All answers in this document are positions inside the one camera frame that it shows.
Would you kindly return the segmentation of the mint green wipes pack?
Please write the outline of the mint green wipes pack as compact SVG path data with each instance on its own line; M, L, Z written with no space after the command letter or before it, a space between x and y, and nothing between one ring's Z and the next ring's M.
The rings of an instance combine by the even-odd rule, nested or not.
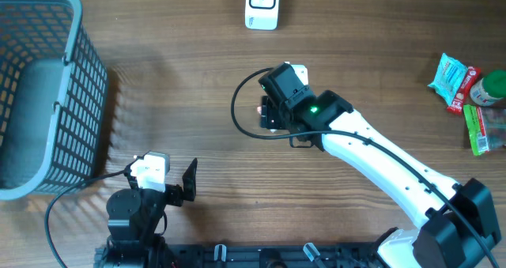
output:
M468 68L459 60L443 53L433 81L428 87L440 95L447 106L450 106L463 82Z

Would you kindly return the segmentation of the green snack bag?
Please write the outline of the green snack bag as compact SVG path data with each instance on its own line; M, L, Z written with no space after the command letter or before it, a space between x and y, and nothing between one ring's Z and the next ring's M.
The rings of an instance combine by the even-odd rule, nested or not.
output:
M505 147L505 110L464 105L463 114L475 156Z

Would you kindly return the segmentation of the red Nescafe sachet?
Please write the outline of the red Nescafe sachet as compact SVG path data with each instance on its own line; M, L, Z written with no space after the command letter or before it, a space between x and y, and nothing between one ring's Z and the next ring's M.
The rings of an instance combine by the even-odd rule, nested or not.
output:
M463 106L470 93L470 89L480 76L481 68L474 66L469 66L467 68L466 75L464 76L461 85L459 86L451 104L447 106L448 112L455 115L461 115L463 113Z

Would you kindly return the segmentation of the green lid white jar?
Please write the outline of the green lid white jar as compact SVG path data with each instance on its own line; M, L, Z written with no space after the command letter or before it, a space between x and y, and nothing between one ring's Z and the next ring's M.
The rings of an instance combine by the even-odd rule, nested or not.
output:
M470 98L480 106L491 106L505 98L505 71L495 70L476 82L470 89Z

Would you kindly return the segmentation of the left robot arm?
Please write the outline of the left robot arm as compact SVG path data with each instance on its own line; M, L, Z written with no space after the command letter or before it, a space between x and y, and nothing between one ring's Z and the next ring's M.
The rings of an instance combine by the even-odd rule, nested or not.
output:
M181 207L196 197L195 158L184 172L183 184L161 182L164 191L143 188L138 184L134 170L147 155L138 157L125 167L124 175L129 189L115 192L106 204L110 236L102 248L96 249L95 267L178 267L176 254L171 251L163 235L156 229L160 220L168 226L166 206Z

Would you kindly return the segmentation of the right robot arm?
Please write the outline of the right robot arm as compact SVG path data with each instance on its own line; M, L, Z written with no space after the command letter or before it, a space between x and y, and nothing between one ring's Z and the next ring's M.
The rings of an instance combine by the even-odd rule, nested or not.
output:
M288 63L259 79L284 127L300 141L353 166L413 223L395 228L374 249L389 267L473 267L490 258L500 228L490 190L461 184L425 166L375 130L335 92L315 95L300 66Z

